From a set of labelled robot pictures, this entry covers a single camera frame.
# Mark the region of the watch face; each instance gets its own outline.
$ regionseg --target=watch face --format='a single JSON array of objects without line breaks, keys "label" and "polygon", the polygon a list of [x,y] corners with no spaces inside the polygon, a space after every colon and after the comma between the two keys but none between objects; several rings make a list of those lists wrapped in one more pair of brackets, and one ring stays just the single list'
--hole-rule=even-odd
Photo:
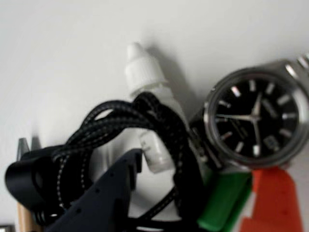
[{"label": "watch face", "polygon": [[239,159],[259,160],[282,152],[299,127],[291,88],[265,73],[235,80],[218,89],[212,103],[210,120],[217,144]]}]

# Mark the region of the black watch dial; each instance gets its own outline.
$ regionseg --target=black watch dial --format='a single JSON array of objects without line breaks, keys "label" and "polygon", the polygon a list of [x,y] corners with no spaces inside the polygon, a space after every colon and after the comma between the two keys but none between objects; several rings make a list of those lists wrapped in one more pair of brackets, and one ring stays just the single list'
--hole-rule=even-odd
[{"label": "black watch dial", "polygon": [[279,152],[291,140],[298,110],[287,86],[252,75],[222,92],[214,121],[218,139],[233,153],[262,158]]}]

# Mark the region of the watch bezel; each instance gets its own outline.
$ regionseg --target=watch bezel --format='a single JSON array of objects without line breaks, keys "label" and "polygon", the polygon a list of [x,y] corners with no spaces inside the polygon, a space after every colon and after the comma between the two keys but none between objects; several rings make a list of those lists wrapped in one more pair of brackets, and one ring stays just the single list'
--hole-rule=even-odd
[{"label": "watch bezel", "polygon": [[[232,86],[234,83],[238,83],[244,78],[249,79],[248,75],[263,75],[260,78],[267,80],[273,79],[275,82],[286,85],[288,91],[293,97],[297,109],[298,109],[298,126],[294,132],[292,139],[288,144],[279,152],[265,158],[250,158],[245,157],[232,151],[227,145],[219,138],[215,123],[215,110],[216,103],[226,90],[226,87]],[[288,74],[276,73],[261,68],[249,68],[233,72],[223,78],[211,91],[206,104],[204,104],[204,125],[207,137],[214,148],[219,152],[220,159],[230,164],[239,166],[241,168],[267,168],[272,166],[281,165],[293,156],[295,156],[301,148],[305,145],[308,132],[309,132],[309,101],[307,95],[303,92],[303,89],[299,86],[298,82],[290,77]]]}]

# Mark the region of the white bottle cap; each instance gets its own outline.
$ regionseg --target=white bottle cap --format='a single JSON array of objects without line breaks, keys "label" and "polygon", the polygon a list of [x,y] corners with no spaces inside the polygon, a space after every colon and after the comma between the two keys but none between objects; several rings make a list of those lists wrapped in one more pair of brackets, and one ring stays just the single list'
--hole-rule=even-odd
[{"label": "white bottle cap", "polygon": [[139,43],[127,47],[126,81],[131,93],[148,85],[163,83],[165,79],[159,62]]}]

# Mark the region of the bottle nozzle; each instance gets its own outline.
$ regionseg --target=bottle nozzle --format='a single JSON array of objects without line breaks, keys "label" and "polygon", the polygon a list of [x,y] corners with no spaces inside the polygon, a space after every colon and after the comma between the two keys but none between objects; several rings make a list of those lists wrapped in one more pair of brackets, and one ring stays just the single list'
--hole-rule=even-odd
[{"label": "bottle nozzle", "polygon": [[128,62],[132,62],[135,59],[148,56],[148,55],[149,55],[148,52],[146,52],[145,49],[138,42],[131,43],[127,47]]}]

